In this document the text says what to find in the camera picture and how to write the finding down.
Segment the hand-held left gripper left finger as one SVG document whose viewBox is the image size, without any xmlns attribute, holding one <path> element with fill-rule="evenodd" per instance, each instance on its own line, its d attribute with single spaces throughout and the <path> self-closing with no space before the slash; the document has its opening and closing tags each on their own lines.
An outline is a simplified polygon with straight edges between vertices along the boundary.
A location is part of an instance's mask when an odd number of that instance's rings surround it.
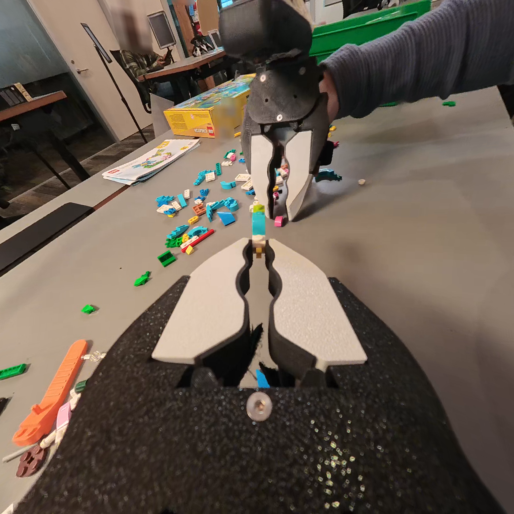
<svg viewBox="0 0 514 514">
<path fill-rule="evenodd" d="M 242 238 L 191 273 L 152 358 L 174 364 L 238 365 L 248 350 L 251 242 Z"/>
</svg>

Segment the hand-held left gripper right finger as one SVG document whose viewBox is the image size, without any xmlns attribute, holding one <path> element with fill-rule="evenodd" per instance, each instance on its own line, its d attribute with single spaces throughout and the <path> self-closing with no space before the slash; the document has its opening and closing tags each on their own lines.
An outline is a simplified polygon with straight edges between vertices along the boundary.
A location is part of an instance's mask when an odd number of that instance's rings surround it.
<svg viewBox="0 0 514 514">
<path fill-rule="evenodd" d="M 276 239 L 266 244 L 268 346 L 284 371 L 363 364 L 368 357 L 331 282 L 306 257 Z"/>
</svg>

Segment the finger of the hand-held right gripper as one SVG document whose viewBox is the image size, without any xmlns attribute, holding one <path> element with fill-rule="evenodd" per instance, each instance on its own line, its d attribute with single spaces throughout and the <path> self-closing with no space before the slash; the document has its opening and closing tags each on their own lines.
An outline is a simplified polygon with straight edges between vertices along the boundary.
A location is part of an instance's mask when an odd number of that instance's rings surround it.
<svg viewBox="0 0 514 514">
<path fill-rule="evenodd" d="M 312 182 L 311 145 L 312 131 L 302 131 L 296 133 L 285 146 L 285 160 L 289 168 L 286 210 L 290 222 L 297 218 Z"/>
<path fill-rule="evenodd" d="M 250 140 L 250 174 L 256 198 L 265 208 L 265 215 L 272 219 L 275 186 L 275 168 L 278 166 L 279 148 L 265 135 L 252 135 Z"/>
</svg>

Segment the small multicoloured lego build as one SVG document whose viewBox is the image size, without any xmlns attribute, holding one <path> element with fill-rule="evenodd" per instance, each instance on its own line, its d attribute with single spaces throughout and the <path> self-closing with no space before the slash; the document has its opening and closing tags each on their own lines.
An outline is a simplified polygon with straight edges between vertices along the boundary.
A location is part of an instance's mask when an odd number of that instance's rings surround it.
<svg viewBox="0 0 514 514">
<path fill-rule="evenodd" d="M 265 207 L 260 203 L 251 206 L 252 214 L 252 247 L 257 259 L 261 259 L 266 247 L 266 215 Z"/>
</svg>

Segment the scatter of loose lego pieces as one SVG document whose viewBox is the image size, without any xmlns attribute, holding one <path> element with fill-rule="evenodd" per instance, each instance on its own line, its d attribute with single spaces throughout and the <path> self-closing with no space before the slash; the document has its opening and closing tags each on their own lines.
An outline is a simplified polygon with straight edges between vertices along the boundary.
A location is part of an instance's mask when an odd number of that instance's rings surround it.
<svg viewBox="0 0 514 514">
<path fill-rule="evenodd" d="M 201 184 L 202 182 L 209 182 L 211 179 L 215 179 L 217 176 L 222 175 L 222 167 L 230 166 L 235 163 L 236 157 L 243 155 L 243 152 L 237 153 L 236 150 L 232 149 L 225 154 L 224 161 L 215 165 L 215 170 L 204 170 L 200 172 L 197 177 L 195 184 Z M 283 193 L 283 187 L 285 185 L 285 179 L 288 178 L 289 169 L 286 164 L 283 164 L 280 168 L 275 170 L 275 186 L 273 188 L 273 202 L 277 202 L 281 199 L 280 195 Z M 342 176 L 335 173 L 333 169 L 322 168 L 319 170 L 318 175 L 315 177 L 315 182 L 322 181 L 336 181 L 340 182 Z M 239 174 L 231 182 L 220 182 L 220 185 L 224 190 L 232 190 L 237 186 L 239 182 L 246 195 L 255 195 L 255 190 L 252 185 L 252 179 L 249 177 L 247 172 Z M 208 195 L 209 189 L 202 189 L 200 195 L 194 199 L 192 209 L 194 216 L 189 219 L 188 224 L 194 225 L 198 219 L 205 215 L 209 222 L 213 221 L 214 215 L 217 213 L 220 221 L 224 226 L 231 225 L 235 222 L 236 212 L 240 205 L 239 202 L 233 197 L 227 197 L 216 202 L 205 202 L 205 197 Z M 176 197 L 171 195 L 161 195 L 156 199 L 159 213 L 163 213 L 168 217 L 174 217 L 178 211 L 187 207 L 186 198 L 189 197 L 189 190 L 186 190 L 184 194 L 179 194 Z M 252 233 L 254 236 L 261 236 L 262 233 L 258 231 L 260 222 L 264 221 L 264 207 L 260 204 L 258 199 L 255 197 L 253 204 L 250 205 L 249 211 L 253 216 L 254 221 L 252 222 L 254 227 Z M 176 228 L 170 235 L 167 236 L 166 247 L 174 248 L 181 247 L 182 253 L 191 254 L 193 252 L 192 247 L 199 241 L 204 240 L 208 235 L 211 235 L 214 230 L 206 227 L 191 228 L 188 236 L 184 233 L 188 228 L 187 225 Z"/>
</svg>

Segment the yellow lego box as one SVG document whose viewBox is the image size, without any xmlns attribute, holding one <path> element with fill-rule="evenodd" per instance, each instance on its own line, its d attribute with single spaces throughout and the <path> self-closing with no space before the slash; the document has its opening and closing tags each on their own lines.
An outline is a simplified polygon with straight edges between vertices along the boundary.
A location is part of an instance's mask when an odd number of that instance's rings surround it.
<svg viewBox="0 0 514 514">
<path fill-rule="evenodd" d="M 243 74 L 205 91 L 163 114 L 177 136 L 228 138 L 243 124 L 255 74 Z"/>
</svg>

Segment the lego instruction booklet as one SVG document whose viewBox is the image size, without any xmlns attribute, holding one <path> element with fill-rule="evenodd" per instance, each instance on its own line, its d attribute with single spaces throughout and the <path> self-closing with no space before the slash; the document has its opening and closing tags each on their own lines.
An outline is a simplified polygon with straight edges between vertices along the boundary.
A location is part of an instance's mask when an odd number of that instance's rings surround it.
<svg viewBox="0 0 514 514">
<path fill-rule="evenodd" d="M 143 183 L 199 144 L 198 139 L 166 139 L 142 156 L 103 172 L 102 177 L 127 186 Z"/>
</svg>

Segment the person's right hand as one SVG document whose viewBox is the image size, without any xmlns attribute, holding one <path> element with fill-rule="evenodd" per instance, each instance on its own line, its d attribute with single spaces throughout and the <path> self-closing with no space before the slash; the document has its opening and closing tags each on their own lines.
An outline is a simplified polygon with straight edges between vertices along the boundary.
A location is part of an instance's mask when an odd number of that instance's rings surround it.
<svg viewBox="0 0 514 514">
<path fill-rule="evenodd" d="M 329 122 L 337 119 L 339 112 L 339 98 L 335 82 L 328 70 L 323 72 L 323 78 L 319 82 L 319 91 L 327 95 L 327 113 Z"/>
</svg>

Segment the green plastic bin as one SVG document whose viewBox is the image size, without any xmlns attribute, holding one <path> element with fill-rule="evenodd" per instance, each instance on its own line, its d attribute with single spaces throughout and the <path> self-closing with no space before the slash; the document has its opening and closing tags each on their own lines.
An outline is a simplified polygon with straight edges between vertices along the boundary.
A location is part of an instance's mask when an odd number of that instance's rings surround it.
<svg viewBox="0 0 514 514">
<path fill-rule="evenodd" d="M 362 45 L 388 35 L 431 9 L 431 1 L 415 1 L 366 12 L 313 30 L 310 56 L 320 63 L 346 44 Z"/>
</svg>

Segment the brown cardboard sign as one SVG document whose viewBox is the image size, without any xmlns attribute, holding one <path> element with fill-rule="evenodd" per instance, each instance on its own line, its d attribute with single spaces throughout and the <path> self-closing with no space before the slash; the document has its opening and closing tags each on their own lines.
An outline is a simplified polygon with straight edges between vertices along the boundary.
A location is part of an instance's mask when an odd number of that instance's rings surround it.
<svg viewBox="0 0 514 514">
<path fill-rule="evenodd" d="M 196 1 L 196 7 L 201 34 L 207 36 L 209 31 L 218 30 L 220 19 L 218 2 Z"/>
</svg>

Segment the white framed monitor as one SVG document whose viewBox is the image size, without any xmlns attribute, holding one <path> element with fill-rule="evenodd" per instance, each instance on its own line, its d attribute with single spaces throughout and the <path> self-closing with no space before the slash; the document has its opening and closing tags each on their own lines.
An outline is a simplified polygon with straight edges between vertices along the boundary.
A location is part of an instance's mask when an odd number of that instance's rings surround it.
<svg viewBox="0 0 514 514">
<path fill-rule="evenodd" d="M 170 22 L 164 11 L 149 14 L 147 18 L 159 49 L 170 48 L 177 44 Z"/>
</svg>

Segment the black desk divider strip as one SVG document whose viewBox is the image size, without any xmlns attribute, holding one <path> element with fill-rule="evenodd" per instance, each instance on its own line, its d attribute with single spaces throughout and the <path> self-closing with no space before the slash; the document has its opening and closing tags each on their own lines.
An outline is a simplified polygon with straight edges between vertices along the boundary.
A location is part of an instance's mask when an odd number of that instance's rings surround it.
<svg viewBox="0 0 514 514">
<path fill-rule="evenodd" d="M 68 202 L 1 243 L 1 275 L 94 213 L 94 208 Z"/>
</svg>

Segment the white door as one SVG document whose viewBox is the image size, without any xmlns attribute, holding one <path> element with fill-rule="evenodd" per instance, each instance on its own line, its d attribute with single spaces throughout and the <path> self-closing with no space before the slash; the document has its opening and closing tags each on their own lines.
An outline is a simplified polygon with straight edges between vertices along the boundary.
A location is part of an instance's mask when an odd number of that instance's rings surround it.
<svg viewBox="0 0 514 514">
<path fill-rule="evenodd" d="M 93 42 L 81 22 L 86 23 L 100 44 L 112 57 L 111 50 L 119 45 L 98 1 L 28 1 L 48 36 L 80 86 L 82 92 L 100 119 L 102 125 L 115 140 L 125 139 L 137 132 L 137 128 L 120 100 L 107 74 Z M 152 123 L 141 102 L 138 90 L 116 60 L 108 65 L 138 124 L 145 128 Z M 88 68 L 78 75 L 76 68 Z"/>
</svg>

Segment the wooden side desk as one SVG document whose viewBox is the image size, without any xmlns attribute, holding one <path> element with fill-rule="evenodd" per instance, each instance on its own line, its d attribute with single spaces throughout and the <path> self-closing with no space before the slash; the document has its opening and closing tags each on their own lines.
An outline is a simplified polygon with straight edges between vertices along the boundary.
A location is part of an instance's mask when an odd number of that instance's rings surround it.
<svg viewBox="0 0 514 514">
<path fill-rule="evenodd" d="M 38 96 L 33 98 L 31 102 L 10 107 L 1 111 L 1 124 L 10 123 L 14 120 L 19 122 L 22 116 L 26 117 L 29 115 L 40 114 L 39 122 L 32 121 L 27 126 L 21 124 L 20 129 L 16 131 L 18 135 L 14 136 L 14 138 L 17 143 L 23 144 L 24 147 L 28 148 L 28 150 L 33 153 L 44 166 L 47 167 L 53 176 L 56 177 L 66 189 L 70 190 L 71 186 L 38 151 L 38 145 L 41 141 L 48 142 L 53 150 L 60 156 L 61 160 L 68 165 L 70 170 L 74 172 L 81 182 L 86 181 L 90 177 L 77 158 L 75 158 L 71 151 L 68 150 L 65 143 L 56 136 L 52 129 L 49 116 L 51 106 L 66 98 L 66 94 L 61 90 L 47 95 Z"/>
</svg>

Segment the dark box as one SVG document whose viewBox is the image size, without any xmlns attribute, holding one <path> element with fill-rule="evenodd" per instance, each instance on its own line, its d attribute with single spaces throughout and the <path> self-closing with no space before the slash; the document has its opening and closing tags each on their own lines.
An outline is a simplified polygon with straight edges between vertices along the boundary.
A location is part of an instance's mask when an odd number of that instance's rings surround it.
<svg viewBox="0 0 514 514">
<path fill-rule="evenodd" d="M 17 106 L 26 102 L 31 102 L 33 98 L 21 83 L 11 84 L 1 87 L 1 111 L 10 107 Z"/>
</svg>

